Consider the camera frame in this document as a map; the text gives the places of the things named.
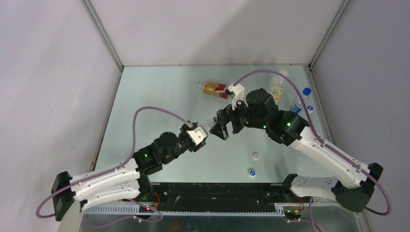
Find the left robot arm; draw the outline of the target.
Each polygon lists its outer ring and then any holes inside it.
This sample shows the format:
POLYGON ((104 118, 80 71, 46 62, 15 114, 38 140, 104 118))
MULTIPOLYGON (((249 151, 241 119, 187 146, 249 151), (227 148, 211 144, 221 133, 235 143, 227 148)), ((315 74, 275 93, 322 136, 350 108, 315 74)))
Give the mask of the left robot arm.
POLYGON ((67 171, 56 176, 51 192, 55 220, 62 221, 74 202, 80 211, 122 199, 148 201, 153 195, 149 175, 180 155, 196 152, 206 144, 207 132, 197 123, 192 128, 183 125, 179 135, 164 132, 150 145, 133 153, 126 163, 112 165, 99 171, 71 176, 67 171))

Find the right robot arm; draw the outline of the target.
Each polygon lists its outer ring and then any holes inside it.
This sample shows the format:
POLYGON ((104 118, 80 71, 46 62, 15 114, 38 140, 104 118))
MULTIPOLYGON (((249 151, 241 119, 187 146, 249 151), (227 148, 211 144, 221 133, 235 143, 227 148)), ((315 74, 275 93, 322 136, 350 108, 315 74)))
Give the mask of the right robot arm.
POLYGON ((278 144, 300 151, 330 171, 332 177, 305 177, 289 174, 281 186, 282 198, 294 202, 299 197, 316 197, 333 200, 345 209, 361 213, 374 192, 383 168, 377 164, 365 164, 352 158, 328 140, 320 141, 313 128, 298 114, 280 110, 273 97, 264 89, 251 91, 246 102, 236 107, 228 105, 217 111, 217 121, 210 133, 227 140, 227 124, 233 133, 244 127, 261 129, 278 144))

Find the clear crushed plastic bottle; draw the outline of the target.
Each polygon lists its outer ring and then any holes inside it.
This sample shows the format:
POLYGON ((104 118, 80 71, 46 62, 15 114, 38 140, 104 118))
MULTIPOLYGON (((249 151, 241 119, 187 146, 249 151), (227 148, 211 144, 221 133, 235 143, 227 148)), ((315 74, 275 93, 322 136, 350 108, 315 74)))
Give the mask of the clear crushed plastic bottle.
POLYGON ((198 126, 201 126, 204 130, 209 131, 216 122, 213 121, 213 118, 209 118, 203 121, 198 122, 198 126))

